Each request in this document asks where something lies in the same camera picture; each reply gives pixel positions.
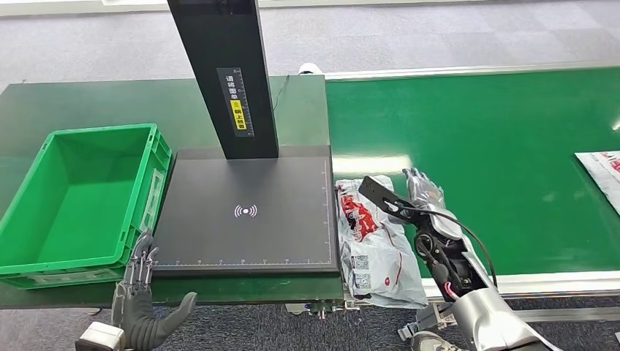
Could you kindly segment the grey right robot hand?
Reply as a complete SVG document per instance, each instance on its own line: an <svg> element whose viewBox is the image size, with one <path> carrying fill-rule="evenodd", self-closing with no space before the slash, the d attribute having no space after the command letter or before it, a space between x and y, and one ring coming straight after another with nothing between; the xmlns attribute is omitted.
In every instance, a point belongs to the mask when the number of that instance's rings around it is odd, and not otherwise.
<svg viewBox="0 0 620 351"><path fill-rule="evenodd" d="M415 167L402 171L407 178L409 202L414 207L455 218L454 214L446 209L444 192L440 186L437 186L424 172ZM431 214L430 218L431 226L439 235L454 241L463 238L462 229L455 222L435 214Z"/></svg>

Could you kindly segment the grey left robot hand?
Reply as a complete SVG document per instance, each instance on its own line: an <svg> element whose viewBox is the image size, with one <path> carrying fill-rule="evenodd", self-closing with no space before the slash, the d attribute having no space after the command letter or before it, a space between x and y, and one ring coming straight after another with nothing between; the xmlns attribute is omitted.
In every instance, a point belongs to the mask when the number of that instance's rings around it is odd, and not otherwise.
<svg viewBox="0 0 620 351"><path fill-rule="evenodd" d="M113 295L111 322L124 331L126 349L156 349L188 320L197 302L197 293L188 292L167 316L154 316L151 279L159 249L151 246L153 239L151 230L137 238Z"/></svg>

